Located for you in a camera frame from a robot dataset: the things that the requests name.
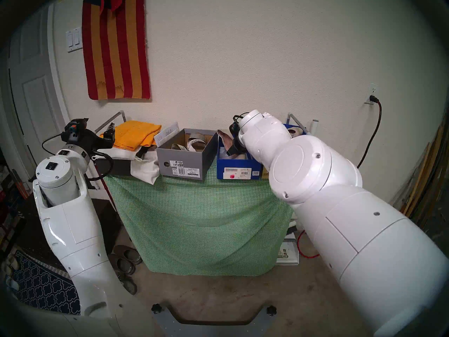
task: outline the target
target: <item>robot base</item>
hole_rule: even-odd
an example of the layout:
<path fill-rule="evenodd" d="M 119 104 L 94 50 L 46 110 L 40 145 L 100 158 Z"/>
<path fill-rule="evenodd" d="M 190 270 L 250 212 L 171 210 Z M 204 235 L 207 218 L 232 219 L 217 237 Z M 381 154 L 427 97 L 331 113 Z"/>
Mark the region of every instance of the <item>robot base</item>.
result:
<path fill-rule="evenodd" d="M 274 306 L 263 307 L 257 316 L 246 325 L 193 325 L 180 323 L 170 310 L 159 304 L 151 308 L 153 317 L 167 336 L 263 336 L 276 318 Z"/>

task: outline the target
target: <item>white door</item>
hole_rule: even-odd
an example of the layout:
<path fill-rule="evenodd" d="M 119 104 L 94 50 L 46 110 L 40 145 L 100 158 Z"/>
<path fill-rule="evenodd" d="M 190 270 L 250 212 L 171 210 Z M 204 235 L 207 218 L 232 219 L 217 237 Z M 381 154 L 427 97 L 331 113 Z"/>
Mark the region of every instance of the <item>white door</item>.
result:
<path fill-rule="evenodd" d="M 47 42 L 48 9 L 28 18 L 12 35 L 9 71 L 14 105 L 21 131 L 37 164 L 48 157 L 41 145 L 63 130 Z M 45 143 L 55 153 L 63 146 L 60 138 Z"/>

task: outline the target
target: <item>red and yellow striped flag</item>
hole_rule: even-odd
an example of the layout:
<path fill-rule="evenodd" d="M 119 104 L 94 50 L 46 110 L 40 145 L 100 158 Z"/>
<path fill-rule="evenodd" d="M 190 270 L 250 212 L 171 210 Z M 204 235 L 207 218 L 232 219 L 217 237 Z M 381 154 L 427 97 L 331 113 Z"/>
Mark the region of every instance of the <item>red and yellow striped flag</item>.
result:
<path fill-rule="evenodd" d="M 89 98 L 149 99 L 145 0 L 84 0 L 82 30 Z"/>

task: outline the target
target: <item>floor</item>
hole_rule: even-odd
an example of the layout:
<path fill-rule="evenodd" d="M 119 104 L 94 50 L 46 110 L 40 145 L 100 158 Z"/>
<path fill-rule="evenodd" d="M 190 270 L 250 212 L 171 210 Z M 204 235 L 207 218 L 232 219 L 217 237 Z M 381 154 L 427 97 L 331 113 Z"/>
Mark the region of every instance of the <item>floor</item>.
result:
<path fill-rule="evenodd" d="M 304 253 L 316 253 L 301 238 Z M 123 228 L 117 244 L 132 246 Z M 259 277 L 178 276 L 150 272 L 144 263 L 132 275 L 136 297 L 148 309 L 169 306 L 183 320 L 251 320 L 260 308 L 277 308 L 265 336 L 372 336 L 320 257 L 301 258 L 298 266 L 275 266 Z M 155 336 L 164 336 L 158 325 Z"/>

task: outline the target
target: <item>green checkered tablecloth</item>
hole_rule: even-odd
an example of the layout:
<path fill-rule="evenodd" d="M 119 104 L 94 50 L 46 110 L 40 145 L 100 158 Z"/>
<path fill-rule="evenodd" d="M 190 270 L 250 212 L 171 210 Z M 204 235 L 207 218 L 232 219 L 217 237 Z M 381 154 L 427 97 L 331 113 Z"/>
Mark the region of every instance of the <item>green checkered tablecloth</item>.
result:
<path fill-rule="evenodd" d="M 148 269 L 177 275 L 261 275 L 276 263 L 292 214 L 268 180 L 159 176 L 152 186 L 107 176 L 120 217 Z"/>

